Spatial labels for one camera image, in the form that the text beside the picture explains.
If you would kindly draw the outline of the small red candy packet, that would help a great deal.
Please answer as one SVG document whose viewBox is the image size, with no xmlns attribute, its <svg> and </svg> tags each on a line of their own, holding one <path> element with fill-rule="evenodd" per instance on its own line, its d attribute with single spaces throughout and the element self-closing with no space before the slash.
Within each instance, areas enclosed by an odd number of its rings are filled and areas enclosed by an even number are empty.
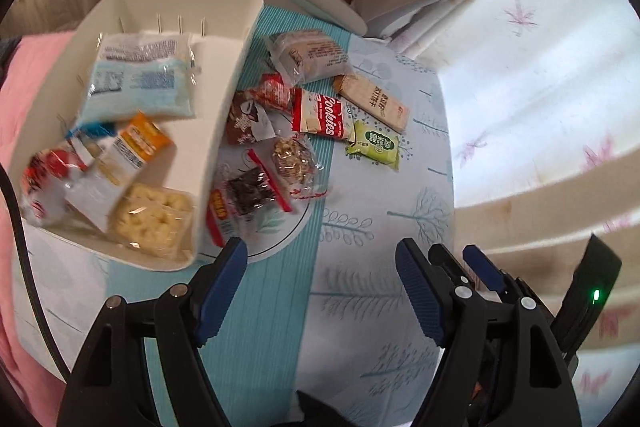
<svg viewBox="0 0 640 427">
<path fill-rule="evenodd" d="M 269 107 L 282 113 L 293 113 L 292 89 L 284 83 L 281 75 L 277 72 L 262 74 L 258 86 L 248 90 L 248 93 L 253 100 L 264 107 Z"/>
</svg>

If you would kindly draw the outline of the orange white snack packet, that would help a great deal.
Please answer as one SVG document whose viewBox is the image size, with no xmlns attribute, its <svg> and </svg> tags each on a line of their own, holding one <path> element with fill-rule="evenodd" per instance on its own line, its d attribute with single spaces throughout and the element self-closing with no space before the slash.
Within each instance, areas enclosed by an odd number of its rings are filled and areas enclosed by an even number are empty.
<svg viewBox="0 0 640 427">
<path fill-rule="evenodd" d="M 106 233 L 111 214 L 130 185 L 151 161 L 173 145 L 163 130 L 138 112 L 67 191 L 67 204 Z"/>
</svg>

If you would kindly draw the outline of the clear nut snack packet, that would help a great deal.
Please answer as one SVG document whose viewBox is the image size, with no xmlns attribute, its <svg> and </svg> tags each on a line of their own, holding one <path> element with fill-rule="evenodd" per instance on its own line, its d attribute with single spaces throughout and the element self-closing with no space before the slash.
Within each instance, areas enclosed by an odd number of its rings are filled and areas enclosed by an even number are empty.
<svg viewBox="0 0 640 427">
<path fill-rule="evenodd" d="M 309 200 L 326 196 L 323 166 L 311 144 L 301 135 L 277 138 L 271 159 L 280 181 L 294 199 Z"/>
</svg>

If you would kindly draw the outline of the light blue snack bag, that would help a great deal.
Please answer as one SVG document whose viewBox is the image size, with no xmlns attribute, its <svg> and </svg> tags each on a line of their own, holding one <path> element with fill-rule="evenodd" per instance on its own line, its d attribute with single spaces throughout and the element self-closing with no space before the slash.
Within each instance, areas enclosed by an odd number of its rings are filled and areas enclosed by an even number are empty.
<svg viewBox="0 0 640 427">
<path fill-rule="evenodd" d="M 194 53 L 188 34 L 100 35 L 77 124 L 192 118 Z"/>
</svg>

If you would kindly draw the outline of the pink quilt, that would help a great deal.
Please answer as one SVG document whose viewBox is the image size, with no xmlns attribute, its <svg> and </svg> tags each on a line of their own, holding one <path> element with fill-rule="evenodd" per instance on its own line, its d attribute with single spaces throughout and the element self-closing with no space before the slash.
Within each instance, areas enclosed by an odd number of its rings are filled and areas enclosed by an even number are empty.
<svg viewBox="0 0 640 427">
<path fill-rule="evenodd" d="M 1 88 L 1 164 L 9 165 L 17 135 L 44 77 L 70 41 L 70 31 L 25 36 L 16 48 Z M 43 426 L 53 426 L 65 385 L 35 361 L 20 345 L 12 297 L 13 233 L 9 215 L 1 213 L 1 367 Z"/>
</svg>

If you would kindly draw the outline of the white plastic storage bin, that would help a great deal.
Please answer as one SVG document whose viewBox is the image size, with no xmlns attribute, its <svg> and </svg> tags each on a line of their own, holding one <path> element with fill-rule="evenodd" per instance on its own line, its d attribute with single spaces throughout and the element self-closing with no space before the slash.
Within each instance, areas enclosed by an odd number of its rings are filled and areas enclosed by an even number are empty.
<svg viewBox="0 0 640 427">
<path fill-rule="evenodd" d="M 45 239 L 142 270 L 171 272 L 192 265 L 203 244 L 200 233 L 229 106 L 263 7 L 264 0 L 101 0 L 91 10 L 44 78 L 6 172 L 12 184 L 19 184 L 32 155 L 62 141 L 79 112 L 100 35 L 188 34 L 200 70 L 193 93 L 195 116 L 160 122 L 175 145 L 161 153 L 140 180 L 192 195 L 191 235 L 177 260 L 142 254 L 92 232 L 49 229 L 42 232 Z"/>
</svg>

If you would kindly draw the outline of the green snack packet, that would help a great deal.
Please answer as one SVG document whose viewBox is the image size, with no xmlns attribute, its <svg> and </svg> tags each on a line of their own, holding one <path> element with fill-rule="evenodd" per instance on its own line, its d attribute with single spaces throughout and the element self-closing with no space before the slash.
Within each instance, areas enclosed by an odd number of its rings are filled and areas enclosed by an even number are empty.
<svg viewBox="0 0 640 427">
<path fill-rule="evenodd" d="M 388 135 L 361 120 L 354 124 L 355 141 L 346 147 L 346 154 L 364 156 L 378 164 L 394 170 L 399 168 L 399 141 L 395 135 Z"/>
</svg>

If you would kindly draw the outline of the white floral curtain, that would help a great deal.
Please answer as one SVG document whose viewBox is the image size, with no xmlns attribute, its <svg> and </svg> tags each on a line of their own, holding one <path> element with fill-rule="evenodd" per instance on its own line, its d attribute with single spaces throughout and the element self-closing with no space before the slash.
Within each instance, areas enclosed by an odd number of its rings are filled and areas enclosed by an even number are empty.
<svg viewBox="0 0 640 427">
<path fill-rule="evenodd" d="M 469 0 L 408 51 L 448 117 L 454 243 L 559 306 L 588 239 L 620 257 L 574 386 L 587 426 L 639 365 L 639 19 L 628 0 Z"/>
</svg>

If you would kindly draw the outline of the clear brown cake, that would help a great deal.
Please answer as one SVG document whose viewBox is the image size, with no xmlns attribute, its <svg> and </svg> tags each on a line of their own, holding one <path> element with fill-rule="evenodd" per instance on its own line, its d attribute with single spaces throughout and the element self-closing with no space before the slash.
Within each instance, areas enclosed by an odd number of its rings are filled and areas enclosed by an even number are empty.
<svg viewBox="0 0 640 427">
<path fill-rule="evenodd" d="M 346 51 L 322 30 L 280 32 L 264 43 L 286 87 L 352 73 Z"/>
</svg>

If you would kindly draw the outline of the beige biscuit bar packet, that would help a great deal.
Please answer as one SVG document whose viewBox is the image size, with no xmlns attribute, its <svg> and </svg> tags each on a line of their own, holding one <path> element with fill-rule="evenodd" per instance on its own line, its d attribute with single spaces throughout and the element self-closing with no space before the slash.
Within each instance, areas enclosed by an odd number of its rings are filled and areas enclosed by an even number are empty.
<svg viewBox="0 0 640 427">
<path fill-rule="evenodd" d="M 360 75 L 338 75 L 332 80 L 338 95 L 359 107 L 390 129 L 404 133 L 409 121 L 409 107 L 384 89 Z"/>
</svg>

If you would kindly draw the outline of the red Cookies packet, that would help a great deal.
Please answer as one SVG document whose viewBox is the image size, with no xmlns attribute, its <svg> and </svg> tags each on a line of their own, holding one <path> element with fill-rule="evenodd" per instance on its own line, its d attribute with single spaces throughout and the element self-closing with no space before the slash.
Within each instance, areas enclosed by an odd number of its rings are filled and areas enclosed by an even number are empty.
<svg viewBox="0 0 640 427">
<path fill-rule="evenodd" d="M 292 129 L 348 143 L 355 139 L 354 121 L 338 98 L 302 88 L 293 89 Z"/>
</svg>

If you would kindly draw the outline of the red white snack bag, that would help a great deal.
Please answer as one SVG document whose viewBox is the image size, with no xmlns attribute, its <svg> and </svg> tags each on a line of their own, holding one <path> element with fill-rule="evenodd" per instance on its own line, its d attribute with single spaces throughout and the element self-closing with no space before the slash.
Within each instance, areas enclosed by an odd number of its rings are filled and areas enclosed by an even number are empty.
<svg viewBox="0 0 640 427">
<path fill-rule="evenodd" d="M 35 227 L 57 225 L 70 214 L 66 195 L 88 166 L 68 142 L 40 150 L 21 176 L 21 210 Z"/>
</svg>

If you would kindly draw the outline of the clear pack of crackers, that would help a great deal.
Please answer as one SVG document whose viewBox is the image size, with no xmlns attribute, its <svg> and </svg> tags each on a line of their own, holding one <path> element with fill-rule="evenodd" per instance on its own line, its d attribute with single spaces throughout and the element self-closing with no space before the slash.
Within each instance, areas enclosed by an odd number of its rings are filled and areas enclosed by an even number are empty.
<svg viewBox="0 0 640 427">
<path fill-rule="evenodd" d="M 108 234 L 143 254 L 182 259 L 188 254 L 193 211 L 189 193 L 134 183 L 112 212 Z"/>
</svg>

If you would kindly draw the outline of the brown white chocolate packet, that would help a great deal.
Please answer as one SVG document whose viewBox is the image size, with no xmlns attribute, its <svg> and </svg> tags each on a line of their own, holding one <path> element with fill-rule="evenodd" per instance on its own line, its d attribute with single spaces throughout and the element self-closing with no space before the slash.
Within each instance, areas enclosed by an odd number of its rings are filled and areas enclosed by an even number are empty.
<svg viewBox="0 0 640 427">
<path fill-rule="evenodd" d="M 264 109 L 245 91 L 236 91 L 226 122 L 226 137 L 230 145 L 254 144 L 276 136 Z"/>
</svg>

